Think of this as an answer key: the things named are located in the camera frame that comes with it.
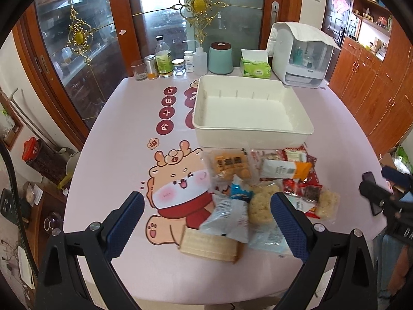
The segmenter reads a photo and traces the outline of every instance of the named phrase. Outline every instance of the pink cheek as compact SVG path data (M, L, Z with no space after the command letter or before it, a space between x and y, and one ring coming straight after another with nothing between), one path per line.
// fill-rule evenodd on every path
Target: pink cheek
M163 188L159 191L159 197L163 202L169 202L173 200L176 196L176 189L170 186Z
M196 174L195 183L198 185L204 184L207 178L207 172L199 172L198 174Z

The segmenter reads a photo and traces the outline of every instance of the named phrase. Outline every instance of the smartphone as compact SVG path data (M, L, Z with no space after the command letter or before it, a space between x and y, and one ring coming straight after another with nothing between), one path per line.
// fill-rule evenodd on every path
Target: smartphone
M363 179L363 181L368 181L368 182L376 184L376 180L374 179L374 175L371 171L365 172L362 175L362 179ZM378 206L378 205L376 205L372 202L370 202L370 208L371 208L371 213L373 214L373 216L377 216L378 214L380 214L383 211L382 207L380 207L380 206Z

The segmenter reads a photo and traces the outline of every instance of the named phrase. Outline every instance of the blue gripper pad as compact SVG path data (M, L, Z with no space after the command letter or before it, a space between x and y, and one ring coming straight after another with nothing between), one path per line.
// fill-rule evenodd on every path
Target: blue gripper pad
M294 257L301 259L305 263L310 256L307 249L307 237L277 193L271 197L270 208Z
M393 169L386 165L382 167L382 176L391 182L395 182L402 188L410 189L409 175L402 174L396 169Z
M122 206L123 213L107 235L105 256L109 261L121 255L145 208L145 199L139 192L131 193L128 200L129 203Z

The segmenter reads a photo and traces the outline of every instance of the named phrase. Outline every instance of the metal screw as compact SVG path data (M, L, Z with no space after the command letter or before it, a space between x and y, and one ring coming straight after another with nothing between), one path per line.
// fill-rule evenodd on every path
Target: metal screw
M363 236L363 232L360 231L359 229L355 229L355 230L353 231L353 233L354 233L354 235L355 235L357 238L361 238L361 237Z
M91 223L91 224L89 225L89 229L90 229L91 231L97 231L98 229L100 229L100 222L95 221L94 223Z
M325 231L325 227L324 227L324 225L321 224L321 223L316 223L316 224L314 225L314 229L315 229L317 232L324 232L324 231Z
M61 229L54 229L54 230L52 231L52 235L53 235L53 236L58 236L60 233L61 233Z

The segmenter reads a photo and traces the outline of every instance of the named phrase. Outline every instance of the yellow gemstone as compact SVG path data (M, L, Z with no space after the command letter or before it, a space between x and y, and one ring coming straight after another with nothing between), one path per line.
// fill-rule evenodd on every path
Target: yellow gemstone
M85 41L85 36L81 31L75 34L75 42L77 45L82 45L83 42Z
M196 13L201 14L207 9L207 2L205 0L193 0L192 6Z

